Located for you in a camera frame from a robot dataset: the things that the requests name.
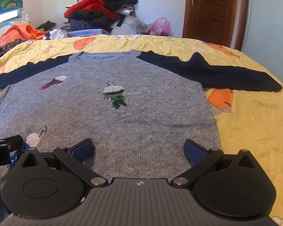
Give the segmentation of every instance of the screw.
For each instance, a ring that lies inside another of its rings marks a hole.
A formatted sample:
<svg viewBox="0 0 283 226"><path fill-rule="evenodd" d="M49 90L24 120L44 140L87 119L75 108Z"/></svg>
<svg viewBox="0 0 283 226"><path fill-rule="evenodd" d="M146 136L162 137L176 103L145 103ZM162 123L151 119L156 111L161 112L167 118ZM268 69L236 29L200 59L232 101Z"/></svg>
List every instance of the screw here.
<svg viewBox="0 0 283 226"><path fill-rule="evenodd" d="M102 185L106 182L106 180L102 177L94 177L90 180L90 182L94 185Z"/></svg>
<svg viewBox="0 0 283 226"><path fill-rule="evenodd" d="M188 183L188 180L184 177L177 177L173 180L173 182L177 185L185 185Z"/></svg>

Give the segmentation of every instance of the plastic bag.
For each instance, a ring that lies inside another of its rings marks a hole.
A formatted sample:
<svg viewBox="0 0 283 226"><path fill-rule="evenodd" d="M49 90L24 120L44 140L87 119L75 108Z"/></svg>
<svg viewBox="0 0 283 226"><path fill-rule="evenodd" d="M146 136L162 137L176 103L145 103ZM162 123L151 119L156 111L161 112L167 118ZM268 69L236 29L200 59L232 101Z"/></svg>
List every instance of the plastic bag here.
<svg viewBox="0 0 283 226"><path fill-rule="evenodd" d="M149 30L149 35L169 36L170 34L170 22L166 18L156 19Z"/></svg>
<svg viewBox="0 0 283 226"><path fill-rule="evenodd" d="M62 30L62 29L54 29L52 31L49 32L50 33L50 40L55 40L55 39L61 39L61 38L66 38L68 37L66 35L66 31Z"/></svg>
<svg viewBox="0 0 283 226"><path fill-rule="evenodd" d="M1 37L0 37L0 47L4 47L7 43L18 39L23 41L27 40L41 40L45 32L40 32L34 29L29 24L24 25L14 25L10 27Z"/></svg>
<svg viewBox="0 0 283 226"><path fill-rule="evenodd" d="M146 33L145 24L136 17L126 16L126 18L124 19L124 24L129 25L132 28L132 30L134 30L134 33L131 34Z"/></svg>

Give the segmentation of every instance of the window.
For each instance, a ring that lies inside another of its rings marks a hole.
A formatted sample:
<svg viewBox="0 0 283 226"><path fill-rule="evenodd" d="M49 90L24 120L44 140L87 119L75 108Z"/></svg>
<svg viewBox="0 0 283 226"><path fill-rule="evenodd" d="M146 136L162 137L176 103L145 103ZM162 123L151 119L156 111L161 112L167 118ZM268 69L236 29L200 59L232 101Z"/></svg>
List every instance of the window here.
<svg viewBox="0 0 283 226"><path fill-rule="evenodd" d="M20 17L20 10L0 14L0 28L6 26L11 21L19 19Z"/></svg>

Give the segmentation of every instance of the white pillow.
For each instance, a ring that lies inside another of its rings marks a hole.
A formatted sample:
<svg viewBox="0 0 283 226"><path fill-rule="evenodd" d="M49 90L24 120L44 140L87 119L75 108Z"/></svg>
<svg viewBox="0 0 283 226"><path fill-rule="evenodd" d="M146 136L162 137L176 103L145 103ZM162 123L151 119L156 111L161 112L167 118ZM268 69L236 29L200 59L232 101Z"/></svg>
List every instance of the white pillow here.
<svg viewBox="0 0 283 226"><path fill-rule="evenodd" d="M28 15L24 16L21 19L15 20L13 22L10 22L10 26L14 26L14 25L24 25L24 24L30 24L30 20Z"/></svg>

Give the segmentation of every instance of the bedspread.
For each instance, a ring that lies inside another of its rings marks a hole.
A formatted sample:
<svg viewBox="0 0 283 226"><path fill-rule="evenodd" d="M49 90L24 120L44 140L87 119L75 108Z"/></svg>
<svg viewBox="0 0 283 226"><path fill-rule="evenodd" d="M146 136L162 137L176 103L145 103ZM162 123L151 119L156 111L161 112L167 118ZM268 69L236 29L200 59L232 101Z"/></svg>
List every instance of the bedspread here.
<svg viewBox="0 0 283 226"><path fill-rule="evenodd" d="M264 71L283 84L263 66L242 52L193 39L148 35L97 35L58 40L31 40L21 43L0 58L0 74L8 73L28 62L85 51L124 52L132 49L178 56L188 61L199 52L211 65L242 66ZM249 149L261 164L277 191L270 214L283 223L283 89L280 92L248 92L229 89L205 89L217 120L224 153L237 154Z"/></svg>

